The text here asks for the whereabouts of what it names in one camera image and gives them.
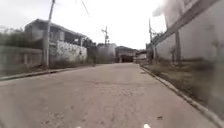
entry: power line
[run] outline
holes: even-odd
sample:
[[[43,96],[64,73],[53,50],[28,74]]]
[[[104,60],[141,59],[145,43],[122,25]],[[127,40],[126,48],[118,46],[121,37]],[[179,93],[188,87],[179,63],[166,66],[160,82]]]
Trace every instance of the power line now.
[[[84,6],[84,8],[85,8],[85,10],[86,10],[86,13],[88,14],[88,16],[90,16],[90,15],[89,15],[89,12],[88,12],[88,10],[87,10],[87,8],[86,8],[85,3],[83,2],[83,0],[81,0],[81,1],[82,1],[82,4],[83,4],[83,6]]]

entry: bush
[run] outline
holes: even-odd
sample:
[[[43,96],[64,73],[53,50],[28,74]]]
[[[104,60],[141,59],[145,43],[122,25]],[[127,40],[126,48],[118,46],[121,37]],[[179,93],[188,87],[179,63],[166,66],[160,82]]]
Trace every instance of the bush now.
[[[13,46],[13,47],[25,47],[25,48],[37,48],[35,43],[29,41],[28,36],[23,31],[15,31],[11,34],[0,33],[0,45]]]

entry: building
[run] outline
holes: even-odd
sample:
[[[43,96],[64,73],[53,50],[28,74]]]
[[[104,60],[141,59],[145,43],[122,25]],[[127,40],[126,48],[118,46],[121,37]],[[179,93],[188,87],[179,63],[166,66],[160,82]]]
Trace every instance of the building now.
[[[158,60],[223,60],[223,7],[223,0],[166,0],[167,31],[147,49]]]
[[[114,62],[116,58],[116,44],[115,43],[99,43],[97,45],[98,50],[98,61],[101,63],[111,63]]]
[[[136,49],[119,46],[116,48],[116,61],[119,63],[133,62]]]
[[[47,21],[37,19],[25,26],[25,32],[32,43],[41,45]],[[50,62],[81,62],[87,59],[87,48],[96,45],[83,34],[73,32],[60,25],[51,23],[50,28]]]
[[[148,64],[146,50],[138,50],[138,51],[136,51],[134,61],[135,61],[135,63],[139,63],[140,65]]]

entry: sky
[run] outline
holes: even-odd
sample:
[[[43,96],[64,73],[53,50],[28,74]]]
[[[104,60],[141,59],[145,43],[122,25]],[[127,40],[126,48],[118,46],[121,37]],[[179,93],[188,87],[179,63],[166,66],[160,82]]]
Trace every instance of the sky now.
[[[165,31],[164,16],[151,17],[162,0],[56,0],[52,22],[103,43],[108,28],[110,43],[144,49],[150,42],[149,17],[156,32]],[[0,0],[0,27],[24,28],[39,18],[48,19],[51,0]]]

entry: asphalt road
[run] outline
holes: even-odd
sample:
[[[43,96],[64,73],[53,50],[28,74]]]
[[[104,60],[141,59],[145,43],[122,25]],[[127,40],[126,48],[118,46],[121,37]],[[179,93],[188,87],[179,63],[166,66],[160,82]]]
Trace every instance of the asphalt road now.
[[[145,124],[215,128],[136,64],[0,82],[0,128],[143,128]]]

